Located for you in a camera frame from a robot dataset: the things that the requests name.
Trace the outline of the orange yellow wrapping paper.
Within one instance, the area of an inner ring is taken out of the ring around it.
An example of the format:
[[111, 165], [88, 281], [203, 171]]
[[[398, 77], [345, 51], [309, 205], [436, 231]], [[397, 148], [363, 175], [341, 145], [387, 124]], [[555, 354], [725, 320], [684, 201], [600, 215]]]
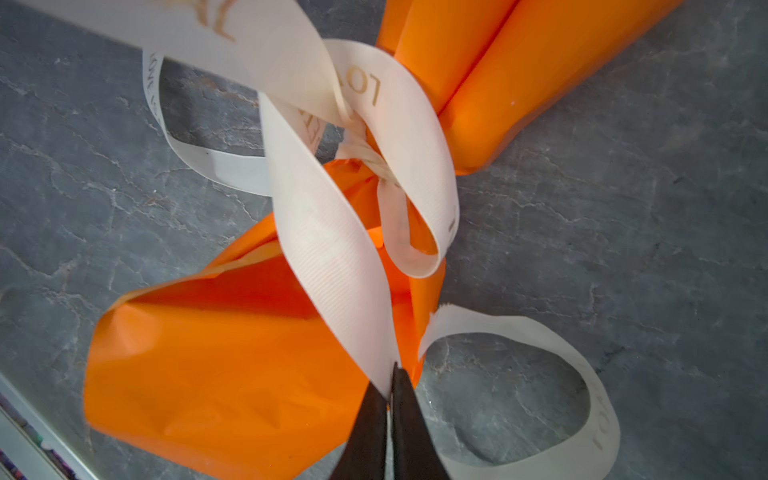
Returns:
[[[417, 80], [455, 178], [492, 162], [571, 88], [675, 8], [672, 1], [392, 1], [375, 47]], [[438, 308], [445, 257], [412, 278], [383, 240], [372, 166], [326, 124], [316, 159], [372, 239], [411, 383]], [[273, 213], [200, 273], [119, 299], [90, 347], [96, 429], [220, 479], [289, 479], [345, 448], [368, 377], [320, 316]]]

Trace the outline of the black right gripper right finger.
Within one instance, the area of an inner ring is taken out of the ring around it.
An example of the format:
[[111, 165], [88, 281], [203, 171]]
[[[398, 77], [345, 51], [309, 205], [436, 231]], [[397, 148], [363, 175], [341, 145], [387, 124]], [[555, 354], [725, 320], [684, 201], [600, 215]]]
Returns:
[[394, 478], [449, 480], [406, 370], [395, 365], [390, 397]]

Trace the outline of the cream printed ribbon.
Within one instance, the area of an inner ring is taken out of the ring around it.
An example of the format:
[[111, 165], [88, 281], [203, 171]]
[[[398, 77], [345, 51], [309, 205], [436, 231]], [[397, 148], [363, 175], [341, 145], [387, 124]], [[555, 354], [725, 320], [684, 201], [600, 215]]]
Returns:
[[[165, 57], [258, 92], [262, 156], [179, 143], [174, 150], [201, 175], [272, 199], [280, 246], [297, 280], [387, 400], [386, 468], [393, 468], [390, 397], [394, 367], [402, 365], [389, 283], [361, 219], [315, 152], [326, 124], [344, 129], [341, 151], [379, 176], [383, 240], [393, 263], [412, 278], [434, 274], [455, 238], [459, 202], [445, 136], [417, 80], [375, 47], [322, 39], [293, 1], [36, 1], [33, 8], [142, 48], [151, 105], [159, 102]], [[514, 463], [477, 467], [437, 452], [450, 479], [604, 478], [617, 458], [620, 427], [583, 355], [530, 318], [455, 305], [437, 309], [420, 346], [469, 333], [498, 335], [560, 357], [584, 381], [590, 410], [572, 437]]]

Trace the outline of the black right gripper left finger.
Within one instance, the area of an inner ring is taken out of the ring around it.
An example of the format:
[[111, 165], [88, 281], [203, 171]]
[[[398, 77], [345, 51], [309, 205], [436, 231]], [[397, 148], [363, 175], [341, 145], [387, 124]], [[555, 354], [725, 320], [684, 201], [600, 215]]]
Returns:
[[369, 383], [344, 451], [329, 480], [382, 480], [387, 451], [387, 400]]

